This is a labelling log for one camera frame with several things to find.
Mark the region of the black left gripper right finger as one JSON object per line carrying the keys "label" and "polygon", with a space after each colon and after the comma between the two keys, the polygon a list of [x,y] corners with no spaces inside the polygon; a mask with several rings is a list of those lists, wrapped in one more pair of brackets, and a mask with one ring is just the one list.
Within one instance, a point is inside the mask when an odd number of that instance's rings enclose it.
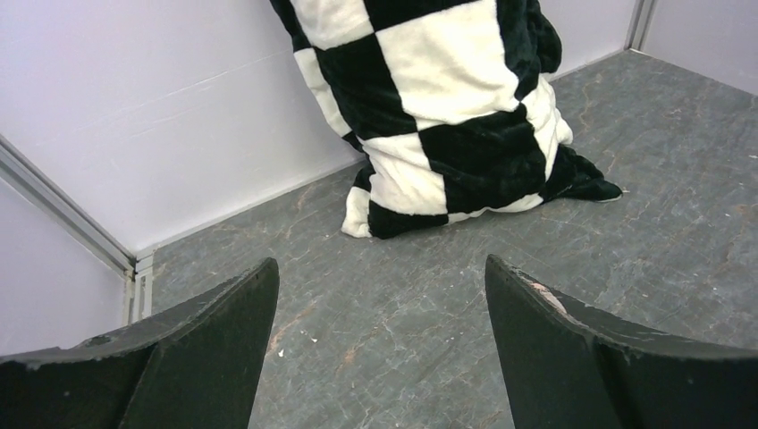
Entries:
{"label": "black left gripper right finger", "polygon": [[655,330],[497,256],[485,294],[517,428],[754,428],[757,353]]}

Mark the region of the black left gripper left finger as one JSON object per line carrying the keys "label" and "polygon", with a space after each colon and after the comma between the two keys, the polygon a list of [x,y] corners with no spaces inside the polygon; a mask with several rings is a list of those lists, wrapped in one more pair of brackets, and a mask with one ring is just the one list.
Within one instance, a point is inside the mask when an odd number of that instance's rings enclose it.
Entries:
{"label": "black left gripper left finger", "polygon": [[279,286],[269,257],[73,348],[2,357],[2,427],[247,427]]}

